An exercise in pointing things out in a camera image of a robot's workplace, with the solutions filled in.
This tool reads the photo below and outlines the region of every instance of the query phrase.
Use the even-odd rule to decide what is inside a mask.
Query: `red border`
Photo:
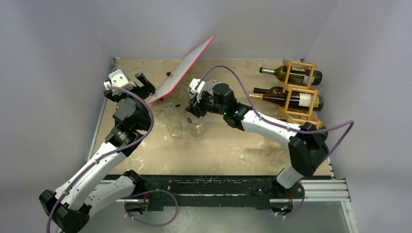
[[[151,101],[151,102],[148,102],[147,104],[152,104],[152,103],[158,101],[159,99],[161,99],[161,98],[167,96],[168,94],[170,94],[170,93],[177,87],[177,85],[179,84],[179,82],[183,79],[183,77],[184,77],[184,76],[186,75],[186,73],[190,70],[190,68],[193,66],[193,64],[195,64],[195,62],[196,62],[196,61],[199,59],[199,57],[203,54],[203,52],[205,51],[205,49],[206,49],[207,47],[209,47],[210,43],[212,43],[212,41],[215,39],[215,37],[216,37],[216,35],[213,35],[211,38],[208,39],[208,40],[211,39],[211,40],[209,41],[209,43],[208,43],[208,44],[205,46],[205,48],[200,52],[199,56],[197,56],[197,57],[194,59],[194,61],[192,62],[192,64],[190,64],[189,68],[185,71],[185,73],[183,73],[183,75],[180,77],[179,81],[177,81],[176,85],[174,85],[174,87],[173,87],[168,93],[164,94],[163,96],[161,96],[161,97],[159,97],[159,98],[157,98],[157,99],[155,99],[155,100],[153,100],[153,101]],[[194,49],[194,50],[192,50],[190,53],[188,53],[188,54],[185,56],[185,58],[186,58],[187,56],[189,56],[189,54],[191,54],[191,53],[192,53],[193,51],[195,51],[196,49]],[[183,60],[176,66],[176,68],[173,70],[173,72],[179,67],[179,65],[185,60],[185,58],[183,58]]]

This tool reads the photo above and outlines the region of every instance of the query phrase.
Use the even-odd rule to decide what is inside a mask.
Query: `green wine bottle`
[[[259,69],[260,73],[275,75],[276,78],[282,82],[285,81],[286,71],[287,71],[286,66],[280,66],[277,69],[269,69],[269,68],[264,68],[264,67],[261,67]],[[288,82],[297,83],[297,84],[308,84],[309,74],[310,74],[310,69],[306,69],[305,71],[302,71],[302,70],[293,69],[292,67],[289,73]],[[311,85],[313,86],[319,85],[321,81],[322,81],[322,73],[318,70],[314,70]]]
[[[282,87],[281,86],[274,86],[270,89],[263,89],[263,88],[253,88],[253,93],[259,93],[259,94],[275,94],[282,92]]]

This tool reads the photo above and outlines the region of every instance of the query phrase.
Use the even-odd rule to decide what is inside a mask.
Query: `white board with red edge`
[[[170,76],[166,78],[164,83],[150,97],[147,103],[154,103],[157,100],[171,93],[215,37],[216,35],[212,36],[209,40],[205,41],[201,46],[197,47],[195,50],[186,55],[182,62],[176,67],[176,69],[174,69]]]

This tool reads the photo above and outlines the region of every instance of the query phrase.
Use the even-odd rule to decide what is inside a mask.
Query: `beige table surface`
[[[125,70],[129,77],[139,83],[134,75],[143,72],[149,81],[159,87],[166,79],[166,72],[173,71],[180,60],[163,59],[120,59],[118,69]],[[269,88],[277,84],[275,76],[260,74],[259,67],[278,67],[281,60],[198,60],[186,74],[182,83],[165,101],[178,103],[186,93],[184,83],[193,78],[201,78],[212,66],[226,65],[232,68],[243,81],[246,89],[253,87]],[[217,80],[229,84],[239,102],[248,104],[245,94],[233,75],[224,68],[214,69],[206,80]],[[154,128],[151,134],[110,174],[122,174],[133,169],[139,174],[162,175],[276,175],[290,163],[288,150],[278,142],[261,135],[242,132],[229,127],[223,117],[208,113],[206,115],[206,134],[201,138],[192,137],[186,127],[188,98],[177,108],[180,112],[183,133],[180,139],[169,136],[162,107],[166,102],[157,101],[150,105],[154,113]],[[273,115],[273,104],[254,100],[256,108],[266,115]],[[105,106],[93,154],[114,126],[112,115],[116,103],[110,100]],[[329,176],[329,166],[324,162],[315,175]]]

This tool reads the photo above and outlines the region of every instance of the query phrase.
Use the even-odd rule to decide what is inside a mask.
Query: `gray floor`
[[[147,212],[141,219],[163,223],[174,208]],[[124,217],[123,204],[114,203],[97,213],[81,233],[347,233],[340,202],[306,202],[296,215],[282,220],[254,208],[183,207],[174,222],[148,227]]]

